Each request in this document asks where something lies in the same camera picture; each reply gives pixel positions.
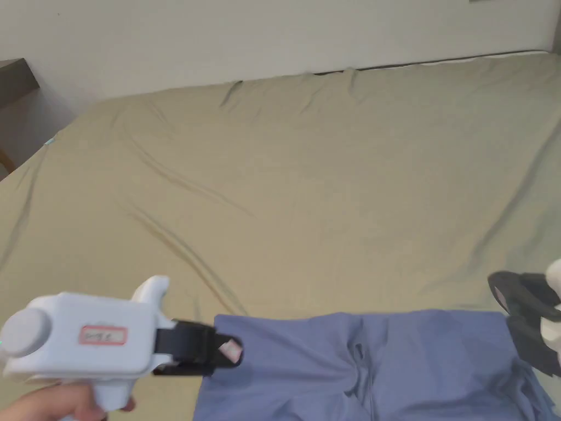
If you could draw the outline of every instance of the finger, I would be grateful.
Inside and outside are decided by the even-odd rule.
[[[136,408],[136,401],[135,399],[132,397],[128,400],[127,404],[125,405],[124,408],[121,409],[121,411],[124,412],[130,412],[130,411],[134,411]]]
[[[96,403],[87,383],[49,386],[23,396],[13,405],[14,419],[58,421],[73,415],[79,421],[100,421],[105,411]]]

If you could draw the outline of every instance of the bed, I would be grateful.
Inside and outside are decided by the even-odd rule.
[[[101,103],[0,183],[0,319],[154,274],[203,322],[499,310],[490,272],[561,256],[560,99],[542,53]],[[199,384],[141,380],[136,417],[188,419]]]

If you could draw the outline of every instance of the white plastic part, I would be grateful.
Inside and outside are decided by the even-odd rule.
[[[545,278],[548,285],[561,297],[561,259],[554,261],[545,271]],[[558,353],[558,359],[561,363],[559,351],[561,350],[561,323],[552,322],[545,318],[541,318],[540,333],[544,343]]]
[[[4,353],[8,357],[22,357],[41,348],[50,335],[50,319],[37,308],[23,309],[8,319],[2,331]]]
[[[36,298],[1,330],[4,376],[89,381],[105,411],[123,408],[138,378],[172,362],[154,353],[156,330],[175,326],[160,311],[168,287],[168,277],[153,276],[131,301],[67,292]]]
[[[561,259],[554,261],[545,271],[548,285],[561,297]]]

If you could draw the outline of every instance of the blue fabric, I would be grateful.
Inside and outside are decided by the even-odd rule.
[[[195,421],[559,420],[499,313],[215,324],[245,359],[203,380]]]

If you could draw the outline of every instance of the red-bordered label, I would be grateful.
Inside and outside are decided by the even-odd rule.
[[[80,331],[80,345],[113,345],[127,343],[128,329],[115,326],[84,326]]]

